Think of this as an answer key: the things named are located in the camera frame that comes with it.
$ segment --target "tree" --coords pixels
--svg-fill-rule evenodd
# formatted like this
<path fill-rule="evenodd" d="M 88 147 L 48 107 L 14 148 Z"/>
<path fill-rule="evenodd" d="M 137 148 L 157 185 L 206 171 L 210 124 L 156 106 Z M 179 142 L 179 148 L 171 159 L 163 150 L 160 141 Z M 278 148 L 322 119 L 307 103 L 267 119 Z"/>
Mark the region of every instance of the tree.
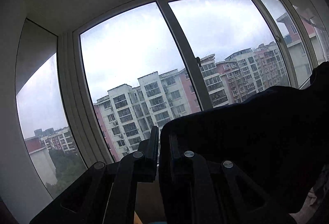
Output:
<path fill-rule="evenodd" d="M 57 183 L 46 183 L 46 188 L 50 195 L 56 198 L 86 171 L 86 166 L 76 153 L 52 149 L 49 150 L 49 155 L 56 168 Z"/>

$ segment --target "glass pane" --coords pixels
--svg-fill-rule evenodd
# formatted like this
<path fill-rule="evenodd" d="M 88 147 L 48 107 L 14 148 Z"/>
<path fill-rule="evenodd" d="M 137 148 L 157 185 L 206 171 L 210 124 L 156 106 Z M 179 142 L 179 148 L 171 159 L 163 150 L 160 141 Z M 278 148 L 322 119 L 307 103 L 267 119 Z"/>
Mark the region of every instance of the glass pane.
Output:
<path fill-rule="evenodd" d="M 289 0 L 310 37 L 318 64 L 328 61 L 329 38 L 324 24 L 310 0 Z"/>
<path fill-rule="evenodd" d="M 137 150 L 153 125 L 161 130 L 195 111 L 184 63 L 155 3 L 84 32 L 81 48 L 97 119 L 116 161 Z"/>
<path fill-rule="evenodd" d="M 279 0 L 261 0 L 274 18 L 285 40 L 292 64 L 296 71 L 298 86 L 302 86 L 312 74 L 305 47 L 289 14 Z"/>
<path fill-rule="evenodd" d="M 289 85 L 272 33 L 251 0 L 170 3 L 200 68 L 213 107 L 246 100 L 273 85 Z M 197 104 L 189 82 L 189 104 Z"/>
<path fill-rule="evenodd" d="M 56 54 L 25 83 L 16 101 L 26 148 L 43 184 L 56 198 L 86 170 L 65 117 Z"/>

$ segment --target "window latch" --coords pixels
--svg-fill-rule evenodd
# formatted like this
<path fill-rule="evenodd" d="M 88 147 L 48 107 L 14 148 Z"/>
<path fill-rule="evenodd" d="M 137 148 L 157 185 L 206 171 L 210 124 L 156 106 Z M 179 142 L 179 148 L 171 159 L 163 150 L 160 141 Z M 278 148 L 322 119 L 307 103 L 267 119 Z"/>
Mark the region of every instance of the window latch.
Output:
<path fill-rule="evenodd" d="M 200 60 L 200 58 L 199 57 L 196 57 L 195 59 L 196 59 L 196 62 L 198 64 L 198 66 L 201 67 L 201 60 Z"/>

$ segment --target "screw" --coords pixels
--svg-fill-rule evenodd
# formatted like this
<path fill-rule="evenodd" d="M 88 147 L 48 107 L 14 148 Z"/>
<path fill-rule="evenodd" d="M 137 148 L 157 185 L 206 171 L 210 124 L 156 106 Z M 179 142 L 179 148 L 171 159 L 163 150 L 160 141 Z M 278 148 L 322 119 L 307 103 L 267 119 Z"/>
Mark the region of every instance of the screw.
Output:
<path fill-rule="evenodd" d="M 97 162 L 97 163 L 94 164 L 95 169 L 102 169 L 103 167 L 104 167 L 103 162 Z"/>
<path fill-rule="evenodd" d="M 233 163 L 230 160 L 226 160 L 223 162 L 223 166 L 225 166 L 226 168 L 232 168 Z"/>
<path fill-rule="evenodd" d="M 194 152 L 192 152 L 192 151 L 186 151 L 186 152 L 184 153 L 184 155 L 185 155 L 186 157 L 193 157 L 193 156 L 194 156 Z"/>
<path fill-rule="evenodd" d="M 136 152 L 134 152 L 133 153 L 133 157 L 135 157 L 135 158 L 140 158 L 140 157 L 142 157 L 144 154 L 142 153 L 142 152 L 140 152 L 140 151 L 136 151 Z"/>

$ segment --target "cloudy sky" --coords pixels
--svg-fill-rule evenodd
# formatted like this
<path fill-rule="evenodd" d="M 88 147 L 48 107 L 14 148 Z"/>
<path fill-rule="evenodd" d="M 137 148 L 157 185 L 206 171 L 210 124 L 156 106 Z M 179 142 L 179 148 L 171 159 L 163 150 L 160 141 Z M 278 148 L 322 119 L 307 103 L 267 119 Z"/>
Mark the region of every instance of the cloudy sky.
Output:
<path fill-rule="evenodd" d="M 277 0 L 263 0 L 276 19 L 285 10 Z M 251 0 L 181 0 L 170 3 L 195 56 L 232 53 L 268 44 L 273 36 Z M 279 23 L 283 35 L 288 34 Z M 121 13 L 81 35 L 83 63 L 92 101 L 137 78 L 184 68 L 177 46 L 155 3 Z M 56 56 L 51 57 L 17 95 L 24 137 L 35 129 L 67 126 L 61 103 Z"/>

